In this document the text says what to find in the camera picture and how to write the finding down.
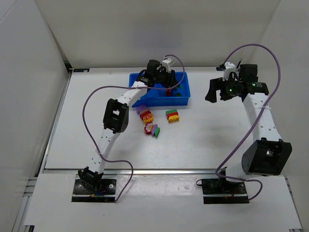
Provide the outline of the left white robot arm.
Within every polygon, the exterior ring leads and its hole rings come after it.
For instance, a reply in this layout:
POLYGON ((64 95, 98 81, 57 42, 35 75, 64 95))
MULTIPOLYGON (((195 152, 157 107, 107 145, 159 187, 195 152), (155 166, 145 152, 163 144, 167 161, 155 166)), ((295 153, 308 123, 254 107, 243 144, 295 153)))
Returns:
POLYGON ((103 116, 103 130, 101 139, 97 143, 88 127, 85 127, 89 137, 95 145, 96 152, 91 159, 90 165, 78 171, 78 176, 83 187, 90 193, 95 194, 102 190, 101 179, 106 163, 112 161, 108 155, 114 142, 123 133, 129 122, 129 110, 141 97, 155 84, 161 85, 161 90, 172 90, 179 86, 175 71, 171 68, 175 55, 166 55, 162 61, 149 60, 146 69, 142 70, 131 87, 123 87, 125 93, 120 97, 107 101, 103 116))

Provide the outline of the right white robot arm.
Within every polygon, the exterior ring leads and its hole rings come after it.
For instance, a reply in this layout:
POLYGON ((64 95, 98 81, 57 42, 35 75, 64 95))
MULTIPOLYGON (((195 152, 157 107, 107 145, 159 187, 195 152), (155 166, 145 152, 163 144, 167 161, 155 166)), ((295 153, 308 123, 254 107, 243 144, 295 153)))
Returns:
POLYGON ((285 142, 277 131, 267 102, 270 93, 266 83, 258 81, 257 65, 236 67, 226 62, 220 68, 224 71, 223 76, 210 80, 205 99, 216 103, 217 91, 222 101, 240 97, 253 128, 250 131, 253 143, 239 163, 229 167, 221 166, 219 177, 229 182, 241 182, 256 176, 280 175, 292 152, 292 145, 285 142))

